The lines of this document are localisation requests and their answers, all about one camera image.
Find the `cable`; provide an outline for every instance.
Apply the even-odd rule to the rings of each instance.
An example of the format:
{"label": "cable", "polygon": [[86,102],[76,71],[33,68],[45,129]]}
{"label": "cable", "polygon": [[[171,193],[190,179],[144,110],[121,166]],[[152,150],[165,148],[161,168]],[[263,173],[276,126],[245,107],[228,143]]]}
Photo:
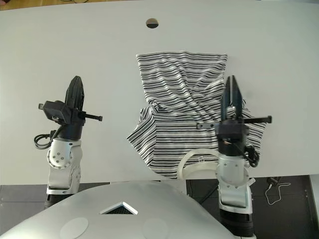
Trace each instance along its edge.
{"label": "cable", "polygon": [[265,191],[265,196],[266,196],[267,202],[268,202],[268,204],[269,204],[270,206],[271,206],[271,205],[274,205],[276,202],[279,202],[279,201],[281,200],[280,187],[282,187],[282,186],[290,186],[291,183],[279,183],[279,184],[277,184],[277,185],[279,185],[279,186],[278,186],[278,191],[279,191],[279,199],[278,199],[278,200],[276,200],[276,201],[274,201],[274,202],[272,202],[272,203],[269,202],[269,198],[268,198],[268,196],[267,196],[267,192],[272,188],[272,186],[273,186],[272,184],[270,184],[269,187],[268,187],[268,189]]}
{"label": "cable", "polygon": [[[50,134],[39,134],[34,137],[34,145],[37,149],[47,149],[51,146],[53,139],[61,132],[63,125],[61,125],[57,130],[52,130]],[[38,143],[43,138],[50,138],[48,143]]]}
{"label": "cable", "polygon": [[191,187],[191,180],[188,180],[188,187],[189,187],[189,196],[192,197],[193,196],[193,189]]}
{"label": "cable", "polygon": [[88,0],[82,1],[82,2],[76,2],[75,0],[60,0],[60,1],[72,1],[74,3],[86,3]]}
{"label": "cable", "polygon": [[200,205],[202,205],[202,204],[217,190],[217,188],[218,188],[218,183],[217,183],[216,186],[215,186],[214,188],[212,188],[212,189],[205,195],[205,197],[204,197],[202,200],[200,200],[198,203],[199,203]]}

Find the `white cable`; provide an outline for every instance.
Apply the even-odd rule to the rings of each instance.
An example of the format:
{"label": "white cable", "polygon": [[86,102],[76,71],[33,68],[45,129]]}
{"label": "white cable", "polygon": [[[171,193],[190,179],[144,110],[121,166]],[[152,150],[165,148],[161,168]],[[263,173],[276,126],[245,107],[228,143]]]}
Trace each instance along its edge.
{"label": "white cable", "polygon": [[282,187],[282,186],[290,186],[291,183],[279,183],[278,185],[279,185],[279,186],[278,186],[279,199],[276,200],[276,201],[274,201],[274,202],[272,202],[272,203],[269,202],[269,198],[268,198],[268,196],[267,196],[267,192],[272,188],[273,185],[270,184],[269,187],[268,187],[268,189],[265,191],[265,196],[266,196],[266,198],[267,198],[267,202],[268,202],[269,205],[274,205],[276,202],[279,202],[279,201],[281,200],[280,187]]}
{"label": "white cable", "polygon": [[201,163],[195,163],[194,166],[186,166],[184,168],[185,163],[191,158],[192,156],[196,154],[211,154],[216,156],[217,158],[219,157],[219,152],[214,149],[209,149],[209,148],[198,148],[198,149],[193,149],[190,152],[188,152],[183,159],[179,162],[178,167],[177,167],[177,178],[178,179],[184,179],[183,175],[183,169],[185,169],[186,174],[191,174],[197,170],[216,170],[217,162],[201,162]]}

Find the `striped fabric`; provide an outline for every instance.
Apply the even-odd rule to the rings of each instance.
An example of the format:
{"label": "striped fabric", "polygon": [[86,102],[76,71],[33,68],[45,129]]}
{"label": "striped fabric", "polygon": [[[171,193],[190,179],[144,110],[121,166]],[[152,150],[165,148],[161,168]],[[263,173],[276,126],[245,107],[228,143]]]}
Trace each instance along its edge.
{"label": "striped fabric", "polygon": [[[215,130],[196,129],[197,123],[220,121],[226,54],[161,52],[137,56],[145,98],[140,122],[128,137],[154,172],[176,178],[180,160],[192,149],[218,149]],[[243,116],[251,117],[248,109]],[[248,143],[260,151],[264,123],[248,124]],[[195,155],[186,165],[216,161]]]}

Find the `vent grille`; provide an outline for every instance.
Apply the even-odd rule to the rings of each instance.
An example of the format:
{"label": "vent grille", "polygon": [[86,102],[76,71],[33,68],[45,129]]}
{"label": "vent grille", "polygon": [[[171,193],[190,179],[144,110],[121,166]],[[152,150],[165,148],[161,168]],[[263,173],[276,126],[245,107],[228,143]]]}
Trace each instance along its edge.
{"label": "vent grille", "polygon": [[120,206],[104,214],[132,214],[133,215],[133,213],[127,210],[124,206]]}

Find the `dark floor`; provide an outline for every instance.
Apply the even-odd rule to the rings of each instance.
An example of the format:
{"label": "dark floor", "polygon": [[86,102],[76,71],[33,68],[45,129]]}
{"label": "dark floor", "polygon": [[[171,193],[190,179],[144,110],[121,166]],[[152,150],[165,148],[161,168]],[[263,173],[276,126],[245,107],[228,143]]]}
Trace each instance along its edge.
{"label": "dark floor", "polygon": [[[258,239],[319,239],[317,214],[308,176],[283,177],[282,200],[269,206],[264,196],[268,188],[266,178],[257,178],[251,186],[253,219]],[[196,201],[215,188],[217,180],[189,180],[187,192]],[[80,190],[106,183],[81,184]],[[0,186],[0,235],[16,224],[43,210],[46,185]],[[278,199],[278,189],[269,191],[270,201]],[[215,191],[203,207],[220,219],[218,193]]]}
{"label": "dark floor", "polygon": [[[286,182],[291,183],[291,186],[281,188],[282,200],[272,206],[268,205],[264,195],[268,188],[266,178],[257,178],[256,183],[251,186],[257,239],[319,239],[309,177],[283,177],[281,183]],[[187,193],[200,202],[216,185],[216,179],[189,180]],[[272,188],[268,195],[270,202],[277,200],[278,189]],[[202,203],[202,206],[220,220],[217,191]]]}

